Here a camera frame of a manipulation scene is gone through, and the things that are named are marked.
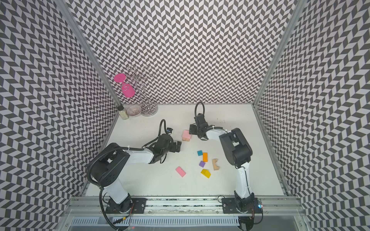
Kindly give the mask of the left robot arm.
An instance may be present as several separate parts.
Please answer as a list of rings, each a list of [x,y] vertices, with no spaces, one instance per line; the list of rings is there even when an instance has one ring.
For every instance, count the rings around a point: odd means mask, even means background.
[[[88,182],[106,192],[109,205],[119,213],[128,213],[134,206],[130,194],[119,180],[125,166],[132,164],[163,163],[168,152],[179,153],[182,142],[174,141],[169,134],[159,135],[142,148],[122,147],[109,144],[87,167]]]

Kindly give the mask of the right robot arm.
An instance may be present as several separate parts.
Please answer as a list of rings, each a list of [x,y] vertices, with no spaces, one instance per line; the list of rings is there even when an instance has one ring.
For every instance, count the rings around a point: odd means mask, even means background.
[[[209,125],[204,114],[196,114],[195,123],[190,125],[190,133],[201,140],[220,142],[229,164],[235,167],[236,188],[234,190],[235,205],[239,212],[247,213],[255,206],[254,192],[250,183],[250,161],[252,148],[239,128],[226,131],[222,127]]]

